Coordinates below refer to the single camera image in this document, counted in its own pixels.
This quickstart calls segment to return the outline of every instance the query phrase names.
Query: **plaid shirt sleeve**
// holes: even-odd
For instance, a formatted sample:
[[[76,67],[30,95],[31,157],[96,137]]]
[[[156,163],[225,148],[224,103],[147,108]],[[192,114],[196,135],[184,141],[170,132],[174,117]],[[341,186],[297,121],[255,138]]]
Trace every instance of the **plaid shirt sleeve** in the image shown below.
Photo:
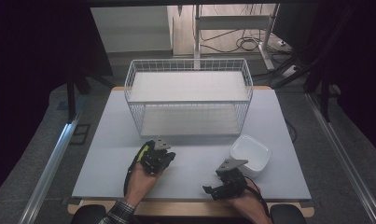
[[[117,201],[99,224],[128,224],[132,223],[135,208],[130,204]]]

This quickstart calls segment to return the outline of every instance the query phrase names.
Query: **white bowl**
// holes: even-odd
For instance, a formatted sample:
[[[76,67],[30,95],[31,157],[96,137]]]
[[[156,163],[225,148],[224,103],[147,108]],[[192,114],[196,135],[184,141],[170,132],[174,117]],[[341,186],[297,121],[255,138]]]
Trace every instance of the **white bowl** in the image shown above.
[[[248,160],[239,170],[249,177],[255,177],[266,167],[272,151],[257,139],[243,134],[231,147],[230,156],[235,160]]]

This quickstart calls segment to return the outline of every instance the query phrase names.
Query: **white tabletop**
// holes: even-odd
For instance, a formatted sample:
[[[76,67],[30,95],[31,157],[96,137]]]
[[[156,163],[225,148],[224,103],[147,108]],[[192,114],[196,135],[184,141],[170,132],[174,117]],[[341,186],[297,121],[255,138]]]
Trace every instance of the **white tabletop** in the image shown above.
[[[274,91],[254,91],[242,134],[272,150],[265,169],[255,177],[268,202],[310,200],[295,149]],[[216,168],[229,157],[238,137],[168,137],[174,161],[146,197],[154,200],[207,201],[202,186],[222,183]],[[133,157],[149,139],[141,138],[125,101],[112,91],[72,194],[83,199],[123,197],[123,184]]]

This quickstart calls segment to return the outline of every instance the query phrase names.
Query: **two-tier wire shelf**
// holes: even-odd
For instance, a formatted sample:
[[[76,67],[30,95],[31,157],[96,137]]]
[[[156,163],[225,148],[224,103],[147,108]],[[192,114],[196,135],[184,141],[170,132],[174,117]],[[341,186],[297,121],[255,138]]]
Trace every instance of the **two-tier wire shelf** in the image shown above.
[[[125,82],[141,136],[238,135],[252,92],[244,59],[134,60]]]

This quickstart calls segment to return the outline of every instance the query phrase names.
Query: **person's left hand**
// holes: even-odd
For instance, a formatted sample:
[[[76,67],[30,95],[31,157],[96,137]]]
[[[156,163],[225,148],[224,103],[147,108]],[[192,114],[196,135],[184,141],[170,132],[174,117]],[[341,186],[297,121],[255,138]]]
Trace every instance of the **person's left hand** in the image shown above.
[[[156,175],[145,173],[144,167],[137,162],[132,170],[124,201],[136,207],[141,200],[155,187],[162,172]]]

